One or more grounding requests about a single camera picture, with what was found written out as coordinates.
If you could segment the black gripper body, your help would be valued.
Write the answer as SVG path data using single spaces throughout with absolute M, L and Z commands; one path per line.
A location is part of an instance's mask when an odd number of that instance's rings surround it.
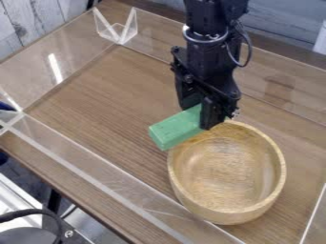
M 239 35 L 228 31 L 223 36 L 183 34 L 186 46 L 174 46 L 172 65 L 182 66 L 194 76 L 203 100 L 210 98 L 223 107 L 226 118 L 238 110 L 241 91 L 234 81 L 239 67 Z

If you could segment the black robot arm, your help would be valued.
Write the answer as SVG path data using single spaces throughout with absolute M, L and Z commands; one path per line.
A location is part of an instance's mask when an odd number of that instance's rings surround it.
M 250 63 L 241 57 L 241 49 L 253 44 L 239 21 L 249 12 L 249 0 L 183 0 L 183 3 L 186 45 L 171 48 L 176 98 L 184 110 L 200 108 L 199 127 L 208 130 L 238 111 L 242 93 L 232 74 Z

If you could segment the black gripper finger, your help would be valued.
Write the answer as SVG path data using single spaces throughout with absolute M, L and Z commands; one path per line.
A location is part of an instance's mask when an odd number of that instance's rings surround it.
M 202 102 L 195 76 L 182 66 L 176 65 L 172 65 L 172 72 L 175 73 L 178 104 L 183 110 L 187 110 Z
M 200 128 L 208 131 L 214 126 L 223 123 L 224 120 L 226 113 L 222 105 L 210 98 L 206 98 L 202 103 Z

